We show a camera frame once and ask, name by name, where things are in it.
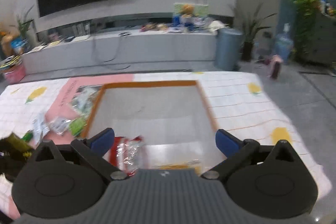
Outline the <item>dark green seaweed bag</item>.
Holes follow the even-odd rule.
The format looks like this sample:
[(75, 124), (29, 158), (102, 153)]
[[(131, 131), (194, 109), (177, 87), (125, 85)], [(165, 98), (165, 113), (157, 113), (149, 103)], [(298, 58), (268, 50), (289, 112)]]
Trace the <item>dark green seaweed bag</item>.
[(21, 169), (34, 152), (34, 148), (11, 133), (0, 141), (0, 170), (9, 182), (14, 182)]

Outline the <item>green sausage stick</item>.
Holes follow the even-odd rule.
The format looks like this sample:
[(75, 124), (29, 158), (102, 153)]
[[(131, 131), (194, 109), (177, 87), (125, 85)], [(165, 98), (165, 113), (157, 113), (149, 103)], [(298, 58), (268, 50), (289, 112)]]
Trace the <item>green sausage stick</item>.
[(33, 130), (29, 130), (25, 133), (25, 135), (22, 137), (22, 140), (24, 140), (26, 143), (29, 143), (34, 137)]

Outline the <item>green label nut bag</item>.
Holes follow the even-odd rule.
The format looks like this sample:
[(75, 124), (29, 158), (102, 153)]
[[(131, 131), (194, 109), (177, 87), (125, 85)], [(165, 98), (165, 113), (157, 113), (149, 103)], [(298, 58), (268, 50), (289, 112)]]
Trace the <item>green label nut bag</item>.
[(68, 131), (73, 137), (77, 137), (81, 134), (87, 125), (87, 120), (84, 117), (77, 117), (72, 120), (68, 125)]

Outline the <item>white wet wipes packet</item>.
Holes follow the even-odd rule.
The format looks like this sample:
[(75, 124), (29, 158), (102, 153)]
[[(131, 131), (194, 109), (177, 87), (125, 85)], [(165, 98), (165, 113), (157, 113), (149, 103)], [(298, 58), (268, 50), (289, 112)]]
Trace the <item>white wet wipes packet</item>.
[(33, 120), (33, 140), (38, 145), (49, 133), (50, 128), (46, 122), (45, 113), (39, 113)]

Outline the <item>red spicy snack bag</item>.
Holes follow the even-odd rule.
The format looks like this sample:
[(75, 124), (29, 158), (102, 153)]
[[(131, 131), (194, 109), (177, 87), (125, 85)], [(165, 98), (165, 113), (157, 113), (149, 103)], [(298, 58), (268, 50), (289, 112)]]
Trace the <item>red spicy snack bag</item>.
[(121, 171), (133, 176), (139, 169), (148, 169), (146, 145), (142, 136), (129, 139), (123, 136), (114, 138), (109, 151), (109, 162)]

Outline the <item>yellow waffle cookie bag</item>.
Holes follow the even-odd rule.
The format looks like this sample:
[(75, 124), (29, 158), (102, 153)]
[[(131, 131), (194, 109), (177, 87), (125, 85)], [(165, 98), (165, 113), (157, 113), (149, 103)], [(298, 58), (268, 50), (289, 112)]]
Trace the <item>yellow waffle cookie bag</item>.
[(164, 170), (193, 169), (197, 175), (201, 175), (202, 173), (202, 164), (198, 159), (180, 163), (156, 165), (154, 168)]

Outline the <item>clear mixed snack bag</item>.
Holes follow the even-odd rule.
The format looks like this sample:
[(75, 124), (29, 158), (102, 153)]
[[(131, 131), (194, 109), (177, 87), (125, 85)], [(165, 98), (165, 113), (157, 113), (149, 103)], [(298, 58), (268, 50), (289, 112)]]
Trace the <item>clear mixed snack bag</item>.
[(80, 86), (70, 101), (72, 110), (80, 116), (88, 118), (100, 90), (101, 85)]

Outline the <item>yogurt hawthorn ball bag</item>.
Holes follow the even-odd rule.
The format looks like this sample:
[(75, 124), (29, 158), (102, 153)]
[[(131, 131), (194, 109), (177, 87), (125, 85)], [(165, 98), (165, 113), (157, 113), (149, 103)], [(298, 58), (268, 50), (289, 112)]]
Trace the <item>yogurt hawthorn ball bag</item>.
[(56, 117), (49, 122), (49, 128), (57, 135), (63, 135), (70, 126), (71, 120), (64, 117)]

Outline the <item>orange cardboard box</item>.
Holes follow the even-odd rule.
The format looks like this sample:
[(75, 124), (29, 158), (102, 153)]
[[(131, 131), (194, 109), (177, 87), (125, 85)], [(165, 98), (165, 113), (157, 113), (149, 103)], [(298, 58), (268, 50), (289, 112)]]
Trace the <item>orange cardboard box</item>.
[(107, 127), (116, 136), (143, 138), (146, 168), (190, 165), (204, 172), (224, 160), (215, 144), (217, 123), (196, 80), (103, 85), (83, 137)]

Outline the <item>pink space heater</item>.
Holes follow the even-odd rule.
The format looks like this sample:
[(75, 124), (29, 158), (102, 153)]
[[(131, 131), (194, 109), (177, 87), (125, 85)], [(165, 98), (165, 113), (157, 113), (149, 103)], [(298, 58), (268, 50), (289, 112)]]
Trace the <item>pink space heater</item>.
[(270, 61), (270, 75), (273, 80), (278, 78), (282, 66), (282, 58), (279, 55), (274, 55)]

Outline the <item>orange gourd vase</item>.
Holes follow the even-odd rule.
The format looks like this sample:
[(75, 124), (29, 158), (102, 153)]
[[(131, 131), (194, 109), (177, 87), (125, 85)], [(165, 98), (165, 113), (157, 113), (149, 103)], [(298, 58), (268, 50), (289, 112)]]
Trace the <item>orange gourd vase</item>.
[(19, 32), (14, 31), (1, 31), (1, 48), (6, 57), (14, 54), (14, 50), (11, 47), (11, 42), (19, 37)]

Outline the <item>grey tv console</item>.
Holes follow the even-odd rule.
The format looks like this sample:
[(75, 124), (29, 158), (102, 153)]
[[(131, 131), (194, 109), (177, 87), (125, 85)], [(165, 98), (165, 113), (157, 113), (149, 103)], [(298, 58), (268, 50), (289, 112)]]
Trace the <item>grey tv console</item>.
[(105, 32), (22, 56), (27, 74), (110, 64), (213, 61), (217, 38), (209, 33)]

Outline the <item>potted long leaf plant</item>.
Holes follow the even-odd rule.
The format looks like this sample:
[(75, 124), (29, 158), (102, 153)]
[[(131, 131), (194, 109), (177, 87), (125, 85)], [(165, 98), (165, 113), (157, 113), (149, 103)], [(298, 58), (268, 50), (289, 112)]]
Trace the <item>potted long leaf plant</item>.
[(277, 13), (271, 13), (267, 16), (260, 16), (260, 11), (263, 7), (263, 3), (259, 3), (256, 9), (246, 14), (238, 6), (230, 6), (231, 11), (234, 14), (234, 18), (238, 20), (239, 30), (243, 33), (243, 43), (241, 48), (241, 60), (250, 62), (252, 60), (252, 52), (255, 44), (255, 38), (261, 30), (270, 29), (271, 26), (263, 26), (263, 22), (277, 15)]

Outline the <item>left potted green plant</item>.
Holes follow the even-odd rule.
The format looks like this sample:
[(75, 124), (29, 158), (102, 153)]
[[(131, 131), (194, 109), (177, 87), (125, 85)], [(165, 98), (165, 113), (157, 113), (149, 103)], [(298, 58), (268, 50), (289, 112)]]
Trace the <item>left potted green plant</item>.
[(33, 19), (29, 19), (29, 13), (33, 8), (34, 5), (32, 5), (22, 16), (17, 15), (17, 24), (11, 25), (11, 27), (14, 27), (18, 30), (22, 40), (27, 39), (27, 32), (31, 23), (34, 21)]

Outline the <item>green calendar card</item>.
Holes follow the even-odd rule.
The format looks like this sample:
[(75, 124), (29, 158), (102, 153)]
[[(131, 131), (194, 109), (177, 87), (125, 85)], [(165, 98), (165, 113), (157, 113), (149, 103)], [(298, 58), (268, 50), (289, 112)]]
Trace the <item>green calendar card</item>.
[(192, 24), (196, 28), (203, 28), (209, 18), (209, 5), (194, 3), (173, 4), (173, 25), (185, 26)]

